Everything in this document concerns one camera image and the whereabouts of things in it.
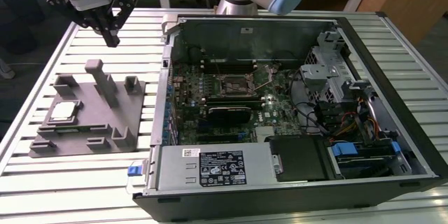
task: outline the sticker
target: sticker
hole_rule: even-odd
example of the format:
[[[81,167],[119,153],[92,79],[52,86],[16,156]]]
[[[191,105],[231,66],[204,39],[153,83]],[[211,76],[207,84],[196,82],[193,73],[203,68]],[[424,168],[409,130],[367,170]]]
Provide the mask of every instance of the sticker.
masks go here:
[[[199,157],[201,149],[181,149],[183,157]]]
[[[243,151],[200,153],[200,185],[245,185]]]

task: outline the aluminum extrusion table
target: aluminum extrusion table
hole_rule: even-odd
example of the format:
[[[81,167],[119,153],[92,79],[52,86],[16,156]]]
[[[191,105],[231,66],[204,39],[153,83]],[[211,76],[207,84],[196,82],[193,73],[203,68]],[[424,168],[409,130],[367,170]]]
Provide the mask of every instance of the aluminum extrusion table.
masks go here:
[[[149,155],[153,107],[163,53],[164,14],[208,14],[203,9],[136,9],[120,31],[121,44],[108,48],[92,31],[71,24],[19,115],[0,144],[0,223],[156,223],[132,201],[127,167]],[[388,18],[375,13],[293,12],[345,16],[399,91],[437,150],[448,160],[448,86]],[[56,75],[89,82],[88,59],[101,59],[116,81],[137,75],[147,82],[137,152],[32,159],[29,144],[56,91]],[[141,177],[132,179],[144,187]],[[376,207],[255,216],[205,223],[447,223],[448,188],[409,193]]]

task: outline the blue tab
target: blue tab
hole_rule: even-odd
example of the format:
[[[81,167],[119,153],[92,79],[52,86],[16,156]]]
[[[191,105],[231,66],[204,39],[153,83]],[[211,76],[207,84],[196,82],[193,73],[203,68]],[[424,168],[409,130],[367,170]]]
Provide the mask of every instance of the blue tab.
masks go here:
[[[341,151],[339,150],[339,148],[337,148],[336,145],[333,145],[333,146],[331,147],[331,150],[333,151],[333,155],[335,155],[335,157],[337,157],[337,156],[341,155]]]
[[[399,152],[401,152],[401,148],[400,148],[400,145],[399,145],[399,143],[397,142],[392,142],[392,148],[393,148],[393,151],[395,151],[395,153],[399,153]]]
[[[357,150],[353,143],[337,143],[331,147],[335,156],[357,155]]]
[[[128,167],[128,176],[129,177],[141,176],[141,171],[143,171],[141,165],[129,166]]]

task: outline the blue connector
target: blue connector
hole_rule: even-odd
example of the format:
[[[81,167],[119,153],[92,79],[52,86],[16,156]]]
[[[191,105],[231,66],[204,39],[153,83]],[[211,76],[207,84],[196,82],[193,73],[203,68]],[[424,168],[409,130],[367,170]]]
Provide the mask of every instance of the blue connector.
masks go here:
[[[141,165],[128,167],[128,177],[141,176],[143,167]]]
[[[244,137],[245,137],[245,132],[240,132],[240,133],[237,134],[237,139],[239,139],[239,141],[241,141]]]
[[[168,118],[171,115],[171,102],[165,103],[165,118]]]
[[[337,143],[331,147],[333,155],[357,155],[357,150],[353,143]]]

